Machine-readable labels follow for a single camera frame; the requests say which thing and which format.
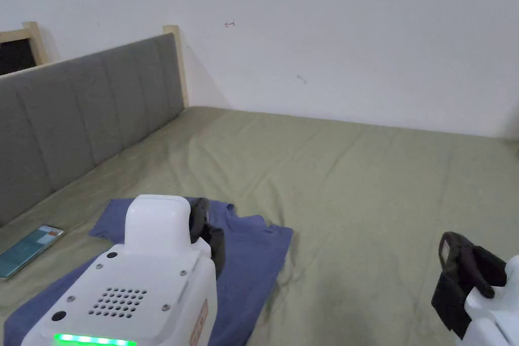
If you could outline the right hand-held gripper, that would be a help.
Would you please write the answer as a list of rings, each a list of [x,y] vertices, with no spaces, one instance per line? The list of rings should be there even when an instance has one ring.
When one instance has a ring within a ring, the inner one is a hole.
[[[431,304],[456,345],[518,345],[518,256],[506,263],[473,246],[465,267],[462,253],[469,246],[470,240],[460,233],[442,234],[441,273]],[[454,281],[468,277],[471,291],[455,293]]]

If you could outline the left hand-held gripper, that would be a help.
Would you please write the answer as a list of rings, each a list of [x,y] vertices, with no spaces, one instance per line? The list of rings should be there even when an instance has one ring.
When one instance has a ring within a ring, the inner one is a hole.
[[[102,253],[27,332],[22,345],[208,345],[225,233],[209,200],[140,195],[124,241]]]

